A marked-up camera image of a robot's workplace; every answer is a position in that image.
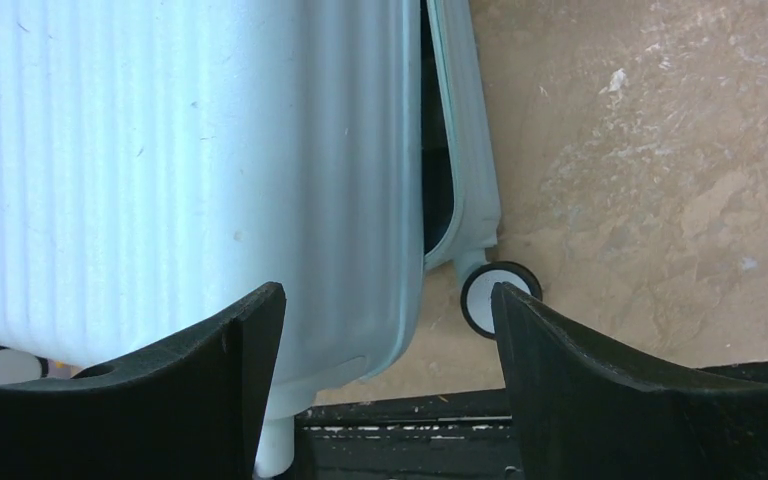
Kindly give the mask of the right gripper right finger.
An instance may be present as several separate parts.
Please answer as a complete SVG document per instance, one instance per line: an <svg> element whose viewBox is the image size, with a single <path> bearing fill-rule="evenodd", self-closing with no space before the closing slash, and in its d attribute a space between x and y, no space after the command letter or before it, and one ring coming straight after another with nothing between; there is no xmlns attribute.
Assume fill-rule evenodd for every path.
<svg viewBox="0 0 768 480"><path fill-rule="evenodd" d="M528 479L768 479L768 361L690 368L509 283L496 342Z"/></svg>

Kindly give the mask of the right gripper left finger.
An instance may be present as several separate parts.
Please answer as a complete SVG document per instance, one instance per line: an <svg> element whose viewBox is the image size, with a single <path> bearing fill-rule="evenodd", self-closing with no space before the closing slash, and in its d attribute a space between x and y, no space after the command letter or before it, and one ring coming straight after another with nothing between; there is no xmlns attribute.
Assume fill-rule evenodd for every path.
<svg viewBox="0 0 768 480"><path fill-rule="evenodd" d="M285 314L268 282L71 379L0 386L0 479L249 479Z"/></svg>

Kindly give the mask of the light blue suitcase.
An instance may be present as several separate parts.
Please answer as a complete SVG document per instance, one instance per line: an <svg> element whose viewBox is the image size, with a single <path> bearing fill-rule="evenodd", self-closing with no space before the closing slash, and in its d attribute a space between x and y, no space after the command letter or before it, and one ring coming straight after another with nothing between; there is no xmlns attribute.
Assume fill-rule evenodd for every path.
<svg viewBox="0 0 768 480"><path fill-rule="evenodd" d="M0 386L286 295L253 469L408 348L451 263L494 334L500 198L465 1L0 1Z"/></svg>

